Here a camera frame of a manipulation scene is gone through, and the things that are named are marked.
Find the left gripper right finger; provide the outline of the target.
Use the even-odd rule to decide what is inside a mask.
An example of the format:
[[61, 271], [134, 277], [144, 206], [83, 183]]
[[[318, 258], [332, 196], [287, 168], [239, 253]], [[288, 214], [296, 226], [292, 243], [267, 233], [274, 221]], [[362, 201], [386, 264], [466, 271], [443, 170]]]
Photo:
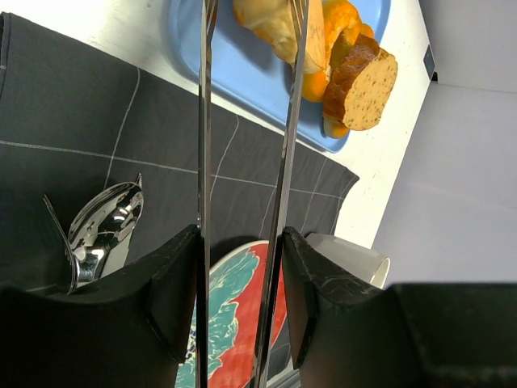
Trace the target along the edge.
[[378, 289], [284, 231], [292, 362], [304, 387], [513, 387], [513, 283]]

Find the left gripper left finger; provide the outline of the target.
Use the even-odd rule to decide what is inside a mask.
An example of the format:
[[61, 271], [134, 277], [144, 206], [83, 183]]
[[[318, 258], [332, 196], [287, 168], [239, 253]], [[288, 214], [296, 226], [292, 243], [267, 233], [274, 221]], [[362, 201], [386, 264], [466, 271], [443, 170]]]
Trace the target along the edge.
[[199, 231], [68, 295], [1, 288], [4, 387], [172, 387], [195, 300]]

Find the light golden bread loaf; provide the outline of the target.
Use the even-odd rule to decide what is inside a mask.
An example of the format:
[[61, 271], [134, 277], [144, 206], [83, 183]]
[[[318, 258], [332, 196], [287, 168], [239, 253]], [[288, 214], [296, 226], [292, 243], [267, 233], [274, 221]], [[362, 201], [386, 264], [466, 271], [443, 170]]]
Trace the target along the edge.
[[[289, 65], [298, 50], [289, 1], [233, 0], [237, 22], [266, 41], [274, 54]], [[324, 19], [321, 1], [309, 2], [304, 72], [314, 74], [326, 67]]]

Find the metal serving tongs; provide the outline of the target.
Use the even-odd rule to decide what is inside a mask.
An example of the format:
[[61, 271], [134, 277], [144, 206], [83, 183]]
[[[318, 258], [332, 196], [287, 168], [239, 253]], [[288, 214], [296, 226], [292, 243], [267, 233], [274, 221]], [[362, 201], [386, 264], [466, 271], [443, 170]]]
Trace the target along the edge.
[[[196, 335], [195, 335], [195, 385], [208, 386], [208, 301], [210, 269], [210, 216], [211, 216], [211, 69], [212, 36], [216, 25], [217, 1], [202, 1], [200, 24], [199, 70], [199, 128], [198, 128], [198, 223], [203, 257], [197, 262], [196, 286]], [[265, 387], [269, 367], [271, 333], [275, 313], [275, 301], [280, 279], [280, 264], [284, 249], [283, 232], [287, 219], [288, 199], [292, 179], [292, 165], [296, 146], [296, 131], [301, 109], [301, 92], [305, 61], [305, 48], [309, 30], [309, 3], [290, 2], [297, 43], [295, 68], [280, 170], [277, 178], [275, 203], [272, 215], [271, 235], [263, 278], [263, 290], [254, 344], [254, 363], [250, 379], [251, 387]]]

